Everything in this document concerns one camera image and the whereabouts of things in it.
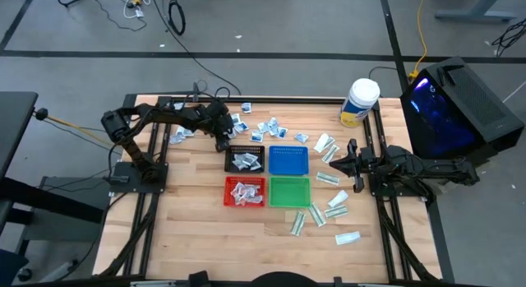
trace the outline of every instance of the yellow label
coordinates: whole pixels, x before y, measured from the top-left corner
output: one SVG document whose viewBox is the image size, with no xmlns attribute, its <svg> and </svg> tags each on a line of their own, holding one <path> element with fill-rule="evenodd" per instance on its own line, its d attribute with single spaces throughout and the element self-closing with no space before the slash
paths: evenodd
<svg viewBox="0 0 526 287">
<path fill-rule="evenodd" d="M 356 119 L 356 113 L 347 113 L 347 112 L 341 112 L 339 114 L 339 121 L 345 126 L 345 127 L 357 127 L 360 125 L 360 121 Z"/>
</svg>

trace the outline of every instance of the green basket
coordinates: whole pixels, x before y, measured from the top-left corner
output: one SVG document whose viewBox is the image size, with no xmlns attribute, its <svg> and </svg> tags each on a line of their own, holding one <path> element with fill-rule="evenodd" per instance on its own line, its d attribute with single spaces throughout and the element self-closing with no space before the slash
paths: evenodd
<svg viewBox="0 0 526 287">
<path fill-rule="evenodd" d="M 308 208 L 311 205 L 311 180 L 305 177 L 270 177 L 269 205 Z"/>
</svg>

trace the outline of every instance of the wooden tabletop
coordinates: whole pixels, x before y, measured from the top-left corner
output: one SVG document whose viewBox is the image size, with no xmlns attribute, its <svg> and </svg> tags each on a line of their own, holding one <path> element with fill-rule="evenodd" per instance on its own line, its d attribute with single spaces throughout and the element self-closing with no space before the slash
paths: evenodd
<svg viewBox="0 0 526 287">
<path fill-rule="evenodd" d="M 156 95 L 138 95 L 136 104 L 155 104 L 156 101 Z M 411 150 L 399 100 L 381 99 L 380 106 L 388 144 Z M 301 146 L 294 136 L 298 132 L 307 134 L 305 146 L 309 148 L 311 200 L 325 210 L 327 201 L 344 189 L 349 194 L 345 202 L 349 213 L 328 219 L 327 225 L 318 228 L 310 213 L 302 210 L 307 216 L 306 222 L 301 236 L 295 237 L 289 231 L 296 209 L 225 207 L 224 181 L 229 174 L 224 172 L 224 153 L 215 152 L 215 139 L 197 131 L 195 137 L 168 147 L 167 189 L 159 200 L 146 278 L 186 280 L 188 274 L 206 270 L 211 280 L 240 281 L 253 280 L 271 271 L 292 271 L 318 282 L 331 282 L 335 276 L 349 283 L 387 282 L 375 199 L 367 188 L 362 193 L 353 193 L 353 180 L 321 161 L 326 151 L 319 154 L 313 150 L 320 135 L 326 132 L 340 147 L 334 159 L 344 157 L 350 138 L 356 138 L 359 147 L 366 145 L 363 127 L 343 127 L 338 121 L 340 105 L 336 104 L 254 103 L 250 114 L 244 114 L 239 103 L 228 103 L 228 107 L 230 113 L 240 113 L 251 130 L 256 130 L 258 123 L 271 117 L 276 117 L 280 126 L 288 128 L 285 139 L 265 134 L 262 143 L 267 153 L 265 171 L 268 170 L 268 146 Z M 376 150 L 379 150 L 376 126 L 373 119 L 370 121 Z M 163 130 L 161 126 L 156 152 L 160 149 Z M 172 127 L 172 133 L 176 130 L 177 127 Z M 147 149 L 150 132 L 151 125 L 135 138 L 142 150 Z M 231 145 L 260 144 L 249 141 L 250 133 L 238 135 L 231 140 Z M 316 181 L 318 171 L 340 177 L 340 185 Z M 258 175 L 270 176 L 268 172 Z M 137 195 L 130 193 L 108 213 L 94 274 L 108 267 L 128 240 L 136 199 Z M 433 275 L 441 277 L 424 203 L 416 197 L 399 197 L 399 207 L 408 245 Z M 360 232 L 361 240 L 336 245 L 336 234 L 353 231 Z M 401 278 L 398 249 L 392 239 L 391 243 L 397 274 Z M 142 242 L 138 245 L 135 273 L 138 272 Z"/>
</svg>

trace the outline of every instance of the plastic container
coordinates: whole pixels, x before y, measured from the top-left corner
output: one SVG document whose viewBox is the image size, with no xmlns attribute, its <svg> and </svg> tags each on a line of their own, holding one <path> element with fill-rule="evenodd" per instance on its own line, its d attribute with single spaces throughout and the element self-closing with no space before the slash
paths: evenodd
<svg viewBox="0 0 526 287">
<path fill-rule="evenodd" d="M 358 79 L 353 83 L 339 111 L 339 121 L 345 127 L 359 126 L 371 107 L 377 102 L 378 97 L 380 97 L 380 87 L 376 81 L 368 78 Z"/>
<path fill-rule="evenodd" d="M 309 150 L 305 146 L 271 146 L 269 172 L 274 175 L 309 174 Z"/>
<path fill-rule="evenodd" d="M 243 184 L 255 184 L 261 186 L 258 190 L 257 196 L 263 196 L 263 201 L 259 204 L 256 203 L 247 203 L 245 206 L 236 205 L 236 200 L 233 199 L 233 196 L 230 192 L 236 187 L 238 183 Z M 235 207 L 264 207 L 265 206 L 265 179 L 262 177 L 238 177 L 238 176 L 228 176 L 224 184 L 224 199 L 223 205 L 225 206 L 235 206 Z"/>
<path fill-rule="evenodd" d="M 307 177 L 270 177 L 269 205 L 308 208 L 311 205 L 311 180 Z"/>
<path fill-rule="evenodd" d="M 238 167 L 232 163 L 234 160 L 233 155 L 242 154 L 257 155 L 257 161 L 260 163 L 261 168 L 250 170 L 249 168 L 238 169 Z M 230 146 L 224 156 L 224 172 L 230 173 L 263 173 L 265 172 L 265 147 L 264 146 Z"/>
</svg>

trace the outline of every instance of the gray floor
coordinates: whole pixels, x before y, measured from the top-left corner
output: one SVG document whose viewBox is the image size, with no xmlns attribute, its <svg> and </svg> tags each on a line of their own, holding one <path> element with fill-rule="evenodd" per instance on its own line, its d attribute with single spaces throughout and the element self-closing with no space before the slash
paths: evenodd
<svg viewBox="0 0 526 287">
<path fill-rule="evenodd" d="M 119 0 L 100 0 L 121 25 L 137 28 L 122 17 Z M 179 0 L 187 14 L 182 42 L 196 52 L 292 52 L 391 55 L 380 0 Z M 426 0 L 422 28 L 432 56 L 492 57 L 492 41 L 505 25 L 437 21 L 438 9 L 470 7 L 476 0 Z M 6 30 L 24 0 L 0 1 L 0 31 Z M 422 53 L 416 28 L 420 0 L 389 0 L 404 55 Z M 496 9 L 526 15 L 526 0 L 499 0 Z M 69 9 L 56 0 L 34 0 L 9 50 L 180 52 L 165 32 L 155 7 L 144 7 L 148 26 L 137 33 L 118 30 L 106 20 L 94 0 Z M 505 56 L 526 57 L 526 38 Z M 392 62 L 276 59 L 204 59 L 210 70 L 234 82 L 245 95 L 342 96 L 374 66 Z M 405 63 L 406 72 L 413 63 Z M 504 99 L 526 77 L 526 64 L 472 64 L 481 78 Z M 390 70 L 377 70 L 382 94 L 401 93 Z M 87 127 L 99 127 L 102 113 L 122 104 L 125 94 L 190 90 L 204 79 L 214 89 L 224 83 L 203 72 L 191 59 L 161 58 L 8 58 L 0 57 L 2 90 L 34 90 L 38 107 L 56 117 Z M 526 120 L 526 90 L 506 104 Z M 526 139 L 479 170 L 482 181 L 439 196 L 445 236 L 457 282 L 518 286 L 526 279 L 526 186 L 521 172 Z M 29 184 L 48 176 L 82 177 L 106 166 L 107 152 L 31 121 L 8 175 Z M 8 225 L 0 248 L 12 250 L 21 227 Z M 30 245 L 28 258 L 35 278 L 64 260 L 82 257 L 89 243 Z M 90 274 L 95 256 L 71 278 Z"/>
</svg>

